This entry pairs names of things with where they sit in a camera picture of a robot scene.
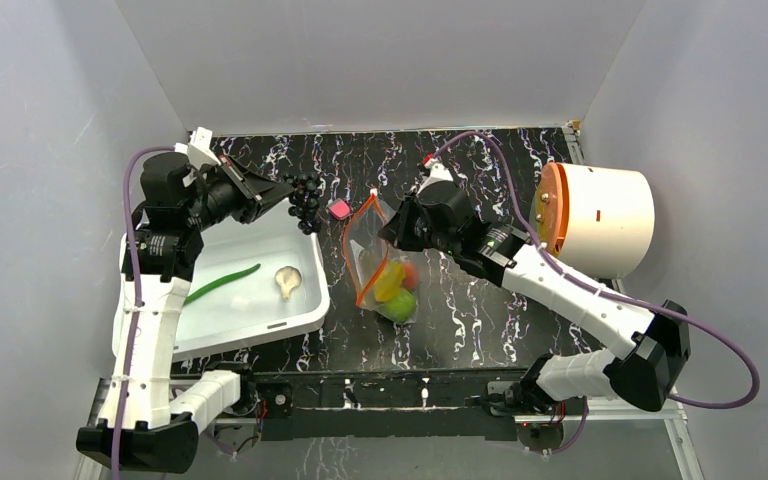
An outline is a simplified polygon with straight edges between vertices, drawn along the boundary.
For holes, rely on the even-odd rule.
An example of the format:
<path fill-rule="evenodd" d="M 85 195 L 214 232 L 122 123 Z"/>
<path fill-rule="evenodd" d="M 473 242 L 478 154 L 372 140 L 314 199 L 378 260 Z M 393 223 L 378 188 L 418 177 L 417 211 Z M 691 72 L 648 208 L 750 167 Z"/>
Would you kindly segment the black grape bunch toy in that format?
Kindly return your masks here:
<path fill-rule="evenodd" d="M 298 219 L 298 229 L 305 235 L 318 234 L 322 228 L 320 215 L 320 176 L 316 173 L 284 175 L 293 191 L 288 197 L 288 213 Z"/>

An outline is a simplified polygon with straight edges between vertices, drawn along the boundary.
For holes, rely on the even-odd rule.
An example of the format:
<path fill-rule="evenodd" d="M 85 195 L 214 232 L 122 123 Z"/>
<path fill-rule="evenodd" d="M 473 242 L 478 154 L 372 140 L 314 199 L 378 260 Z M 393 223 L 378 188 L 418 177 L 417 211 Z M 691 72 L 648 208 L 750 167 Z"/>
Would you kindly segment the yellow starfruit toy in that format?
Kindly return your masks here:
<path fill-rule="evenodd" d="M 402 289 L 405 270 L 401 263 L 388 261 L 373 282 L 373 296 L 377 302 L 386 303 L 395 298 Z"/>

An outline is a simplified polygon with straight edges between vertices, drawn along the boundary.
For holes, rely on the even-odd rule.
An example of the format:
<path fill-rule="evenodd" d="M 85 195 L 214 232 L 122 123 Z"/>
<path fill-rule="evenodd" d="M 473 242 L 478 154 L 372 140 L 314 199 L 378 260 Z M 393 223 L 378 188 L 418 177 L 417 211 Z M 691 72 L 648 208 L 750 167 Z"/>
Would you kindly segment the orange peach toy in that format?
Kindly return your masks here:
<path fill-rule="evenodd" d="M 415 290 L 419 284 L 419 274 L 415 266 L 410 262 L 405 262 L 402 264 L 402 268 L 404 271 L 402 287 L 409 291 Z"/>

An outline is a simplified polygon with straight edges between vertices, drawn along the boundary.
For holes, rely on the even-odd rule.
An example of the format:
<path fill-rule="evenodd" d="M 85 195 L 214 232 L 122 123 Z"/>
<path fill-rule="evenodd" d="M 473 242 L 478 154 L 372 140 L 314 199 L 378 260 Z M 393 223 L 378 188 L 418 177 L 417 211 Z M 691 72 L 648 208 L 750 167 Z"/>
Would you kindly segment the clear orange zip bag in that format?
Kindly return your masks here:
<path fill-rule="evenodd" d="M 374 299 L 372 287 L 384 266 L 388 261 L 396 261 L 401 264 L 410 262 L 416 268 L 411 254 L 391 246 L 379 237 L 379 230 L 394 214 L 394 210 L 379 199 L 378 191 L 371 189 L 367 199 L 349 218 L 341 239 L 342 253 L 355 290 L 355 306 L 381 317 L 382 303 Z M 413 319 L 409 323 L 395 325 L 407 325 L 416 321 L 419 285 L 420 276 L 417 288 L 411 291 L 417 304 Z"/>

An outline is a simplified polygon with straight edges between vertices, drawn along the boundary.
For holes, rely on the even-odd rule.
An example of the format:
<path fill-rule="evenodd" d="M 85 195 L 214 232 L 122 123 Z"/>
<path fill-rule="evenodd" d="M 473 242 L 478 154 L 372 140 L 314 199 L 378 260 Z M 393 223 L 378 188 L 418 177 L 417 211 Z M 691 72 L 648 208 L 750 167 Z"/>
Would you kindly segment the green pear toy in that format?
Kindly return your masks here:
<path fill-rule="evenodd" d="M 412 292 L 400 288 L 394 297 L 380 305 L 380 314 L 394 324 L 405 324 L 413 319 L 416 306 Z"/>

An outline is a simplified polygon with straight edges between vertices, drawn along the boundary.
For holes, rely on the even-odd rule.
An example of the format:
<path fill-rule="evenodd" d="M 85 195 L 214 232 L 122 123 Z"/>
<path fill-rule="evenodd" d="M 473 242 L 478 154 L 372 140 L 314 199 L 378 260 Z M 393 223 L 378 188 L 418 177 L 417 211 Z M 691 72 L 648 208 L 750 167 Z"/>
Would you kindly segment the white plastic bin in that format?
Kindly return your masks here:
<path fill-rule="evenodd" d="M 319 239 L 298 229 L 283 201 L 251 224 L 232 218 L 201 234 L 191 288 L 260 263 L 247 277 L 186 305 L 179 316 L 157 310 L 139 316 L 135 358 L 156 353 L 172 362 L 248 348 L 319 329 L 330 305 Z M 302 285 L 289 301 L 274 280 L 284 266 L 296 267 Z"/>

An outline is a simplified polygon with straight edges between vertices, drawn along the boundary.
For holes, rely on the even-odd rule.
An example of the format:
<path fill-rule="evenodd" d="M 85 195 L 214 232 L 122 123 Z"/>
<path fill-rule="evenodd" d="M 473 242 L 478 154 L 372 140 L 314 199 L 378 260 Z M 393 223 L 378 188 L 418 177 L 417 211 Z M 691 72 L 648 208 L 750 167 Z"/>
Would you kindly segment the green chili pepper toy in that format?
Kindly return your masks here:
<path fill-rule="evenodd" d="M 234 272 L 234 273 L 230 273 L 230 274 L 224 275 L 222 277 L 219 277 L 217 279 L 214 279 L 214 280 L 208 282 L 207 284 L 201 286 L 197 290 L 192 291 L 186 297 L 186 299 L 184 300 L 183 305 L 184 306 L 189 305 L 189 304 L 199 300 L 200 298 L 204 297 L 205 295 L 211 293 L 212 291 L 214 291 L 214 290 L 216 290 L 216 289 L 218 289 L 218 288 L 220 288 L 220 287 L 222 287 L 224 285 L 227 285 L 229 283 L 241 280 L 241 279 L 247 277 L 248 275 L 251 275 L 251 274 L 257 272 L 260 268 L 261 268 L 261 264 L 258 263 L 258 264 L 255 264 L 255 265 L 247 268 L 247 269 L 240 270 L 240 271 L 237 271 L 237 272 Z"/>

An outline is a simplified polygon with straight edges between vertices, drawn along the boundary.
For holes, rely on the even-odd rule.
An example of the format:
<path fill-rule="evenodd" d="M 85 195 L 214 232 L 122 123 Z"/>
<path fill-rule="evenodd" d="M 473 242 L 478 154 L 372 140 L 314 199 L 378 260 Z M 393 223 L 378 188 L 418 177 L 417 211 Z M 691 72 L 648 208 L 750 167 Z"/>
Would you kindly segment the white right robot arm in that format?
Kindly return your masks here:
<path fill-rule="evenodd" d="M 689 329 L 674 319 L 676 305 L 638 307 L 551 264 L 530 235 L 482 220 L 451 181 L 407 195 L 378 235 L 402 251 L 445 253 L 464 272 L 536 301 L 602 344 L 585 354 L 540 356 L 505 394 L 505 406 L 516 411 L 547 414 L 569 398 L 602 397 L 657 412 L 689 358 Z"/>

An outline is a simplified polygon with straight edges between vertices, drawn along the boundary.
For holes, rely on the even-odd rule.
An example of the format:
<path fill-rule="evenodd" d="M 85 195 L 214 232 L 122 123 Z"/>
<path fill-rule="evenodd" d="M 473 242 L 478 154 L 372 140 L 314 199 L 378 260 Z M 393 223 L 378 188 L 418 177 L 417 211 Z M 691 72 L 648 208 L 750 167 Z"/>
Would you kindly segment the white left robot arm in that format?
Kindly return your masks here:
<path fill-rule="evenodd" d="M 141 171 L 144 199 L 124 191 L 120 340 L 107 396 L 94 424 L 82 427 L 77 450 L 109 468 L 186 472 L 202 433 L 226 409 L 254 411 L 257 387 L 239 367 L 203 374 L 181 395 L 171 393 L 179 319 L 208 228 L 226 219 L 250 224 L 292 194 L 280 182 L 222 158 L 205 166 L 169 147 L 139 151 L 127 171 Z"/>

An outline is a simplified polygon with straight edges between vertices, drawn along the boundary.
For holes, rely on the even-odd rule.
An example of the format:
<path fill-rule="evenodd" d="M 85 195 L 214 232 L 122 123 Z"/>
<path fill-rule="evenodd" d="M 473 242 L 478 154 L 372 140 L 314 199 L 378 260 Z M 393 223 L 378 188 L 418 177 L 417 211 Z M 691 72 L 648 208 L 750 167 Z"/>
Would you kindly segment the small pink cube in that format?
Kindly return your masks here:
<path fill-rule="evenodd" d="M 348 202 L 338 199 L 328 205 L 327 211 L 331 217 L 338 221 L 349 219 L 352 216 L 352 208 Z"/>

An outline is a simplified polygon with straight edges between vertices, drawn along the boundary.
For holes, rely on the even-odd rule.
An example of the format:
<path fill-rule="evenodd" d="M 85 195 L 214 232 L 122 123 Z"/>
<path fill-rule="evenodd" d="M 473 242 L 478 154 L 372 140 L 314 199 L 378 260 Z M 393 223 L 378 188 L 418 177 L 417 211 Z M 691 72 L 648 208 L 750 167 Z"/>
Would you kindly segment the beige mushroom toy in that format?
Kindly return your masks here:
<path fill-rule="evenodd" d="M 274 274 L 274 280 L 280 290 L 282 299 L 289 301 L 292 293 L 302 285 L 301 272 L 293 266 L 279 268 Z"/>

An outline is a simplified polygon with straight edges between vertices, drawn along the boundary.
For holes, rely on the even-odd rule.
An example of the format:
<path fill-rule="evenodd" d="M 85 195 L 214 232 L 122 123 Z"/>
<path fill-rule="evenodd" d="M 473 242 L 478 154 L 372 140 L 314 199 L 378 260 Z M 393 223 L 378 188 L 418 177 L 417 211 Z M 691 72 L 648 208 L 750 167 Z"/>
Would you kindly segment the white orange cylinder container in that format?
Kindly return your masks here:
<path fill-rule="evenodd" d="M 652 191 L 637 171 L 552 162 L 540 173 L 532 225 L 551 255 L 590 277 L 635 270 L 654 223 Z"/>

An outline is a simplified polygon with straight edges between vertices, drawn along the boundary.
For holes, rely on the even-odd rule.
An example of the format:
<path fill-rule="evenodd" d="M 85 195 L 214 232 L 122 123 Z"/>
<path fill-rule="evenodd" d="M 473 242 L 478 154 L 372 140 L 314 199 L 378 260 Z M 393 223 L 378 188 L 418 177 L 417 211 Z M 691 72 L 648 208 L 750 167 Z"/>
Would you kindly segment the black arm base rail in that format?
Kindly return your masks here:
<path fill-rule="evenodd" d="M 510 441 L 515 417 L 543 425 L 579 414 L 581 399 L 539 399 L 510 369 L 255 373 L 239 362 L 208 372 L 238 373 L 246 411 L 266 421 L 268 441 L 354 436 L 482 436 Z"/>

